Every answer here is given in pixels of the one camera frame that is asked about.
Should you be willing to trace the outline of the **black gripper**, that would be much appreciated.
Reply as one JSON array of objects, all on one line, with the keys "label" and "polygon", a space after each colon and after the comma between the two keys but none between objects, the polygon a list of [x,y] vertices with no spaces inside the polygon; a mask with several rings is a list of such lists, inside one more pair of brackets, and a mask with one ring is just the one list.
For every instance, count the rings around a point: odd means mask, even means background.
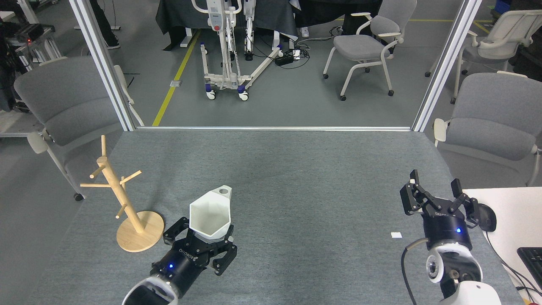
[{"label": "black gripper", "polygon": [[164,231],[163,241],[172,246],[166,255],[152,264],[151,276],[157,276],[169,282],[178,297],[183,297],[201,274],[210,259],[225,253],[223,257],[214,259],[212,268],[215,275],[221,276],[235,259],[238,248],[233,243],[234,225],[230,225],[224,238],[212,244],[205,243],[199,238],[185,237],[176,241],[180,232],[189,227],[189,219],[180,218],[170,228]]},{"label": "black gripper", "polygon": [[[414,169],[410,172],[409,178],[409,182],[400,190],[404,213],[407,216],[412,216],[415,211],[420,209],[426,211],[427,205],[436,210],[436,198],[420,186],[418,170]],[[469,250],[472,249],[468,228],[472,229],[480,224],[478,201],[463,193],[459,178],[455,178],[451,182],[451,189],[455,200],[449,207],[449,213],[453,216],[423,216],[423,228],[425,237],[428,238],[426,242],[428,250],[442,244],[453,243],[458,243]],[[463,218],[454,217],[456,213],[458,215],[461,205],[465,208],[466,220],[469,225],[466,225]]]}]

